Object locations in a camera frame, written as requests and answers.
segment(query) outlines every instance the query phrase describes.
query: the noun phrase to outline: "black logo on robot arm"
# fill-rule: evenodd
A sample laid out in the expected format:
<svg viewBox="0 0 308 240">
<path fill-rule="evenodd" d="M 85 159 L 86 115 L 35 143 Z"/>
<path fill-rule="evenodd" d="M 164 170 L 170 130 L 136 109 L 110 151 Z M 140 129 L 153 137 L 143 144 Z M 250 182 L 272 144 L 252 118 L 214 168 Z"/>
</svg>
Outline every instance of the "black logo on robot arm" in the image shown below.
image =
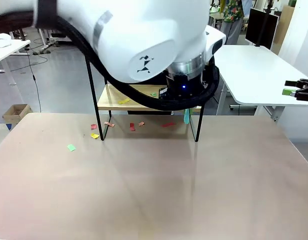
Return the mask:
<svg viewBox="0 0 308 240">
<path fill-rule="evenodd" d="M 141 70 L 137 70 L 137 72 L 147 71 L 148 73 L 151 73 L 150 70 L 146 67 L 146 65 L 147 65 L 150 61 L 154 60 L 154 58 L 148 60 L 149 58 L 150 58 L 150 57 L 146 55 L 146 56 L 142 56 L 142 57 L 139 59 L 139 60 L 144 59 L 144 67 L 143 67 Z"/>
</svg>

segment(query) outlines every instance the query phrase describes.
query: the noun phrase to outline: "person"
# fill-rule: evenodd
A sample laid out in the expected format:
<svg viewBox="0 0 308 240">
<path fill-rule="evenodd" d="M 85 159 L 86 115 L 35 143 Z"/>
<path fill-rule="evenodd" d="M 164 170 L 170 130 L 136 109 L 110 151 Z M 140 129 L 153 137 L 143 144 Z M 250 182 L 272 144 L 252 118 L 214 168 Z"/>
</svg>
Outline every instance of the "person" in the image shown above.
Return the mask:
<svg viewBox="0 0 308 240">
<path fill-rule="evenodd" d="M 226 35 L 226 45 L 236 45 L 244 18 L 242 0 L 222 0 L 220 12 L 223 11 L 224 17 L 220 31 Z"/>
</svg>

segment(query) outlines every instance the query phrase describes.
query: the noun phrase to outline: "patterned shirt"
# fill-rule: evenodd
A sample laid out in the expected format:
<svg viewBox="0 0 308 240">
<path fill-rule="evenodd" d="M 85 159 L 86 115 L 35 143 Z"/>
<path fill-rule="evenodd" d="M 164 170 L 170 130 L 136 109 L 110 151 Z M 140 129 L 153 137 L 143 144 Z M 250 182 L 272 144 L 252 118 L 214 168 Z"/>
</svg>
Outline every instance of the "patterned shirt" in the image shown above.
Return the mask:
<svg viewBox="0 0 308 240">
<path fill-rule="evenodd" d="M 227 0 L 224 10 L 224 22 L 234 22 L 244 17 L 242 0 Z"/>
</svg>

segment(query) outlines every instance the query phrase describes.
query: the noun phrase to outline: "computer monitor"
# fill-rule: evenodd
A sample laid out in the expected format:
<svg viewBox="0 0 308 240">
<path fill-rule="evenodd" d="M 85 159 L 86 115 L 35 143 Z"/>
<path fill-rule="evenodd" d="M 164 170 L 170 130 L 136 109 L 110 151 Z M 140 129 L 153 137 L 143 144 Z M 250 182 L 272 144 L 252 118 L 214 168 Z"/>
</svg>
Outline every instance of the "computer monitor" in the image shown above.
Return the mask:
<svg viewBox="0 0 308 240">
<path fill-rule="evenodd" d="M 245 37 L 248 42 L 257 44 L 262 25 L 264 23 L 265 15 L 265 12 L 251 8 Z M 278 22 L 278 16 L 272 14 L 268 15 L 268 19 L 259 45 L 271 50 Z"/>
</svg>

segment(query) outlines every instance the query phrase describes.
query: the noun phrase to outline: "gray floor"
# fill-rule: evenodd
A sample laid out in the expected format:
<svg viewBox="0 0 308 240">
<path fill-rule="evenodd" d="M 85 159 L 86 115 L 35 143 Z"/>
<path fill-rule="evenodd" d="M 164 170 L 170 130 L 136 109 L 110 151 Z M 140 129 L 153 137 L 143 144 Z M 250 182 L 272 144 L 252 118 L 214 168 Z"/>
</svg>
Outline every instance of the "gray floor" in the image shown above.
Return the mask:
<svg viewBox="0 0 308 240">
<path fill-rule="evenodd" d="M 35 48 L 42 44 L 42 40 L 36 29 L 25 30 L 27 39 L 31 40 L 30 47 Z M 240 35 L 239 45 L 247 45 L 245 36 Z M 73 46 L 51 47 L 51 54 L 44 54 L 47 62 L 40 56 L 31 55 L 30 63 L 36 78 L 40 96 L 41 109 L 44 113 L 84 113 L 94 114 L 94 106 L 91 89 L 83 54 Z M 11 70 L 29 65 L 26 56 L 9 56 L 7 62 Z M 99 98 L 104 88 L 103 77 L 92 67 L 96 97 Z M 20 94 L 25 103 L 29 104 L 34 112 L 39 112 L 39 102 L 36 86 L 32 78 L 31 69 L 25 67 L 12 72 Z M 220 97 L 223 83 L 221 81 L 215 98 L 205 106 L 205 115 L 215 115 L 217 100 Z M 2 115 L 13 104 L 21 103 L 21 98 L 15 87 L 8 84 L 5 74 L 0 74 L 0 124 L 3 123 Z M 229 105 L 236 104 L 232 97 L 225 100 L 224 115 L 253 115 L 253 110 L 237 109 L 230 111 Z M 125 114 L 126 112 L 113 112 L 113 114 Z M 6 129 L 0 125 L 0 138 L 6 135 Z M 298 149 L 308 159 L 308 143 L 298 143 Z"/>
</svg>

